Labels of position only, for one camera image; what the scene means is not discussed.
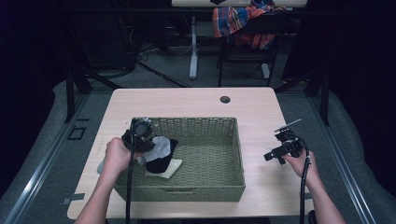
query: gray carpet floor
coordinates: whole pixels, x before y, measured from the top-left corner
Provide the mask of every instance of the gray carpet floor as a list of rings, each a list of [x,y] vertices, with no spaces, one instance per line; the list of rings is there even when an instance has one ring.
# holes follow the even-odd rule
[[[161,73],[181,80],[194,88],[217,87],[218,70],[216,69],[217,49],[210,44],[210,39],[205,40],[199,48],[198,78],[189,79],[191,53],[182,54],[185,49],[169,50],[162,52],[152,50],[141,55],[142,63],[150,66]],[[282,84],[280,76],[282,68],[287,60],[288,50],[292,44],[292,36],[284,42],[272,87]],[[235,69],[227,70],[231,76]],[[257,76],[254,69],[249,72]],[[101,71],[104,76],[113,75],[111,71]],[[123,77],[111,79],[113,82],[125,88],[173,88],[163,78],[155,76],[149,71],[137,66],[131,73]],[[53,150],[54,146],[59,148],[59,153],[54,155],[53,163],[49,167],[49,172],[45,176],[45,181],[39,186],[39,190],[33,199],[27,204],[21,213],[19,221],[21,223],[72,223],[66,211],[68,204],[64,204],[64,198],[73,195],[79,176],[91,150],[94,137],[100,126],[102,117],[105,113],[107,103],[111,96],[109,87],[90,79],[93,91],[89,96],[80,95],[76,91],[77,100],[83,104],[69,125],[84,128],[85,133],[80,140],[67,140],[70,129],[64,131],[66,118],[66,95],[65,83],[59,84],[54,88],[56,93],[55,105],[49,114],[49,118],[44,125],[34,147],[26,159],[20,173],[15,178],[7,193],[0,201],[0,222],[5,223],[13,211],[14,205],[23,194],[23,190],[28,185],[29,180],[34,175],[40,162]],[[237,81],[228,83],[231,86],[250,86],[262,85],[257,80],[253,83]],[[324,127],[321,119],[318,118],[318,99],[306,98],[302,92],[305,83],[289,89],[286,92],[278,93],[277,99],[280,103],[286,122],[302,119],[299,123],[290,128],[299,134],[315,151],[318,160],[318,169],[323,179],[327,191],[334,200],[334,203],[345,217],[347,223],[367,223],[361,218],[358,212],[358,205],[354,204],[351,192],[346,187],[345,179],[340,175],[340,170],[336,164],[336,157],[332,152],[333,144],[329,140],[330,132],[335,139],[337,146],[344,156],[350,172],[353,174],[361,194],[370,208],[376,223],[394,223],[396,220],[396,200],[388,194],[375,181],[369,167],[363,160],[363,150],[361,140],[353,122],[344,110],[338,98],[331,94],[329,104],[330,126]],[[57,145],[56,139],[62,138],[63,141]],[[239,223],[266,223],[264,217],[246,218],[237,220]],[[217,220],[219,223],[230,223],[230,220]],[[298,217],[269,217],[273,224],[298,223]],[[123,223],[123,220],[109,220],[110,223]]]

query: colorful plaid cloth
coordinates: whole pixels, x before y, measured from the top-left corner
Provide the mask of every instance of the colorful plaid cloth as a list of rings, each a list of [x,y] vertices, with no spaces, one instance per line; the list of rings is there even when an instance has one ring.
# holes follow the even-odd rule
[[[213,10],[214,36],[222,37],[235,33],[247,24],[248,20],[254,19],[265,12],[274,11],[273,0],[262,0],[260,3],[251,0],[248,7],[216,7]],[[265,49],[276,35],[247,35],[234,34],[235,45],[250,45],[252,48]]]

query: person's right arm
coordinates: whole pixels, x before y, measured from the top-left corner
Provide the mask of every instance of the person's right arm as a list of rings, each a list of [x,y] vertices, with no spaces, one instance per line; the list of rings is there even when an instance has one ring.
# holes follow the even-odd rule
[[[305,183],[314,201],[315,215],[318,224],[346,223],[320,180],[314,153],[310,151],[309,155],[311,158],[311,164],[308,168]],[[299,158],[286,155],[283,159],[291,165],[294,172],[299,177],[302,176],[305,153],[303,153]]]

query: green wicker basket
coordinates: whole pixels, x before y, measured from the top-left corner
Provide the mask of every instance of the green wicker basket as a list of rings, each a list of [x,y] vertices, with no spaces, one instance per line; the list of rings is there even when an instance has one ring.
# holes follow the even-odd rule
[[[150,118],[156,135],[178,141],[174,159],[183,163],[169,178],[145,176],[136,164],[132,177],[134,202],[238,202],[245,190],[235,118]],[[126,200],[127,172],[115,186]]]

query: chair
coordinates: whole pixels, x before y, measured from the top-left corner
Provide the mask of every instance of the chair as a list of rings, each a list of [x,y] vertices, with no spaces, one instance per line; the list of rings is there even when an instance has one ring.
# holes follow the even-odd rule
[[[258,69],[261,68],[263,63],[269,63],[270,74],[267,80],[267,87],[270,86],[272,74],[274,71],[274,65],[276,63],[276,55],[280,40],[288,29],[288,19],[280,14],[265,13],[255,19],[247,22],[247,24],[238,30],[236,33],[243,34],[276,34],[276,38],[269,44],[268,49],[252,49],[251,46],[236,46],[228,43],[228,36],[223,37],[223,41],[220,47],[220,53],[218,58],[218,69],[219,69],[219,87],[221,87],[221,80],[224,78],[235,78],[235,77],[224,77],[223,76],[223,62],[226,63],[256,63],[259,65]]]

